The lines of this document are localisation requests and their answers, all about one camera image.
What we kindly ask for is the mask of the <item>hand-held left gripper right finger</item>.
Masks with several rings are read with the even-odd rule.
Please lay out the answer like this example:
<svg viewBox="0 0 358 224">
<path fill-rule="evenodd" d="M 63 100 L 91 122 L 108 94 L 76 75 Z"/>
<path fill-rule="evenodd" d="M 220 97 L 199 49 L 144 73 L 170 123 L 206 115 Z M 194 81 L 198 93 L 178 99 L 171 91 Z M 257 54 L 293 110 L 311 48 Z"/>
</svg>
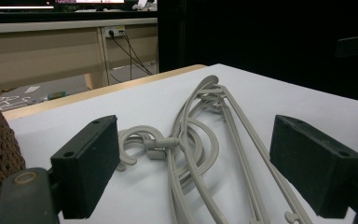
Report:
<svg viewBox="0 0 358 224">
<path fill-rule="evenodd" d="M 316 215 L 343 218 L 358 152 L 300 119 L 275 117 L 270 162 L 296 188 Z"/>
</svg>

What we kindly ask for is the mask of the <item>light wooden desk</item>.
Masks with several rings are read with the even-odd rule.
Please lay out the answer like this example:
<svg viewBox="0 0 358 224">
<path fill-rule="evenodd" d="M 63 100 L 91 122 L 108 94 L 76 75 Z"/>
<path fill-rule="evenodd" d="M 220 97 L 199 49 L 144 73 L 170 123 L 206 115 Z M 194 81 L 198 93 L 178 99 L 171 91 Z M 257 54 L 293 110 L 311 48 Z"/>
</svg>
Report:
<svg viewBox="0 0 358 224">
<path fill-rule="evenodd" d="M 105 32 L 126 28 L 145 61 L 157 58 L 156 18 L 0 23 L 0 91 L 84 75 L 87 86 L 108 84 L 108 70 L 129 59 Z"/>
</svg>

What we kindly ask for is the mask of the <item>colourful toys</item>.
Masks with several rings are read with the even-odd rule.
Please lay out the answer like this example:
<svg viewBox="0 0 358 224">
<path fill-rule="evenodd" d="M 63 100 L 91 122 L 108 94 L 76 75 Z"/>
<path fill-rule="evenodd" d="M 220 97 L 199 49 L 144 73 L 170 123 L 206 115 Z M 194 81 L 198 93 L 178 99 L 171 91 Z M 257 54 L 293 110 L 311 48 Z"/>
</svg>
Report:
<svg viewBox="0 0 358 224">
<path fill-rule="evenodd" d="M 66 91 L 56 91 L 56 92 L 52 92 L 52 93 L 49 93 L 47 95 L 47 99 L 50 101 L 50 100 L 55 100 L 55 99 L 59 99 L 59 98 L 62 98 L 62 97 L 65 97 L 67 95 L 67 92 Z"/>
</svg>

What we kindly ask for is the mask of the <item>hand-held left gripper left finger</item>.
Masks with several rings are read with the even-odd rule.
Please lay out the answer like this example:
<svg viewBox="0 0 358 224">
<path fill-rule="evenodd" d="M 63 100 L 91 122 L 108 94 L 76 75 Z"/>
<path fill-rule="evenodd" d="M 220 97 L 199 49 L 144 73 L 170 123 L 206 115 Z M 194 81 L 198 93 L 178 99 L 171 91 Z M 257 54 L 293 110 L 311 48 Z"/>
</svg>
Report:
<svg viewBox="0 0 358 224">
<path fill-rule="evenodd" d="M 111 115 L 91 121 L 50 161 L 61 187 L 63 217 L 89 218 L 120 163 L 117 117 Z"/>
</svg>

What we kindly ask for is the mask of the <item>white power outlet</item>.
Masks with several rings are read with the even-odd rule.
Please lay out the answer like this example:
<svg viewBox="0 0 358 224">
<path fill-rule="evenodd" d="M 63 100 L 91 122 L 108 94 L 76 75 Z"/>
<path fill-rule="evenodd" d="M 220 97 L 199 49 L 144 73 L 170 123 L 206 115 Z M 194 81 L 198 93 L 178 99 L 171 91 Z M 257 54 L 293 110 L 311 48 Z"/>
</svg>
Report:
<svg viewBox="0 0 358 224">
<path fill-rule="evenodd" d="M 104 35 L 106 37 L 116 37 L 123 36 L 125 32 L 125 27 L 123 25 L 120 26 L 108 26 L 104 28 Z"/>
</svg>

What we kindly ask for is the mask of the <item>white table cover sheet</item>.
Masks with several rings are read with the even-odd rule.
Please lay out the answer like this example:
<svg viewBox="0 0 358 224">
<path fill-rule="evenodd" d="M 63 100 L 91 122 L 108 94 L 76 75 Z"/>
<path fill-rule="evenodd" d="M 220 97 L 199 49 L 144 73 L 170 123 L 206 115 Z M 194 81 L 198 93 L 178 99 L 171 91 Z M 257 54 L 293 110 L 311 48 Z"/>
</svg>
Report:
<svg viewBox="0 0 358 224">
<path fill-rule="evenodd" d="M 172 122 L 187 97 L 210 75 L 228 88 L 255 131 L 269 149 L 275 115 L 306 121 L 344 145 L 358 151 L 358 101 L 314 91 L 262 77 L 222 64 L 194 65 L 179 75 L 159 74 L 133 82 L 87 91 L 40 105 L 4 113 L 14 130 L 27 167 L 50 167 L 49 158 L 90 121 L 117 115 L 119 130 L 137 125 L 170 133 Z M 250 205 L 239 160 L 225 121 L 214 112 L 199 116 L 217 135 L 219 157 L 204 181 L 229 224 L 248 224 Z M 235 118 L 245 153 L 260 187 L 272 224 L 284 224 L 289 206 L 257 152 L 252 140 Z M 140 148 L 129 150 L 134 166 L 115 172 L 94 213 L 73 224 L 171 224 L 168 167 L 166 161 L 150 160 Z"/>
</svg>

